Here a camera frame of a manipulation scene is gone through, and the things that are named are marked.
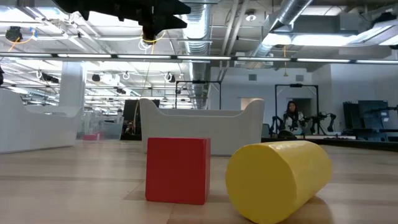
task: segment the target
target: white curved partition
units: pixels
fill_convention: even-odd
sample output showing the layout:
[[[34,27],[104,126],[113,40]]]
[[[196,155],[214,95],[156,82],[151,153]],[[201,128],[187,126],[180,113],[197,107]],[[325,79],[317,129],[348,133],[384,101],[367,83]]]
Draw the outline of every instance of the white curved partition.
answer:
[[[140,107],[145,151],[148,138],[153,137],[210,138],[211,154],[223,156],[232,155],[242,146],[261,142],[264,100],[253,101],[244,111],[177,109],[172,112],[183,115],[167,115],[148,99],[141,99]]]
[[[0,153],[72,146],[80,122],[81,108],[24,106],[0,90]]]

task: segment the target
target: woman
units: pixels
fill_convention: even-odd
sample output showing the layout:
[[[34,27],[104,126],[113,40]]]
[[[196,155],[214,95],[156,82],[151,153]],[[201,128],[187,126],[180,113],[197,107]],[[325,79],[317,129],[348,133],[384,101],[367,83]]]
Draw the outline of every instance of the woman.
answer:
[[[302,134],[303,130],[301,126],[305,128],[307,125],[304,115],[299,112],[297,105],[293,101],[287,103],[287,109],[284,113],[284,124],[285,130],[293,134]]]

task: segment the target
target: computer monitor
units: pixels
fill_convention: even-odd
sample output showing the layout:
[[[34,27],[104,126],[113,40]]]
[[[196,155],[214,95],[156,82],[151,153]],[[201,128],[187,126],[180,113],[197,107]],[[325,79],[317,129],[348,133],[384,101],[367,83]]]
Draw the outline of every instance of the computer monitor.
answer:
[[[383,100],[360,100],[359,116],[364,121],[365,128],[383,129],[384,122],[389,120],[389,112],[382,109],[388,107],[388,102]]]

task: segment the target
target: person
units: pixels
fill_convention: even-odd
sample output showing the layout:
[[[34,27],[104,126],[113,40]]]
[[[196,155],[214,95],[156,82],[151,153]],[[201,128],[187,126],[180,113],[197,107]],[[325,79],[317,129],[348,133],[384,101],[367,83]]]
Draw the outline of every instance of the person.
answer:
[[[133,127],[133,125],[132,125],[132,122],[130,122],[129,123],[129,126],[126,128],[126,130],[125,130],[125,134],[130,134],[130,135],[133,135],[134,133],[133,133],[133,131],[134,131],[134,127]]]
[[[296,103],[290,101],[287,103],[287,109],[284,113],[285,130],[293,134],[302,134],[302,127],[307,125],[304,120],[304,115],[297,108]]]

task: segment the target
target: wooden block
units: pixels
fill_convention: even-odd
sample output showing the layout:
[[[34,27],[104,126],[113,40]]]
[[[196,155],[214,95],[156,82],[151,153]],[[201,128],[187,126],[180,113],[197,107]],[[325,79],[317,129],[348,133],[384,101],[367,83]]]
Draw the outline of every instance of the wooden block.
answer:
[[[209,188],[210,139],[148,139],[147,200],[203,205]]]

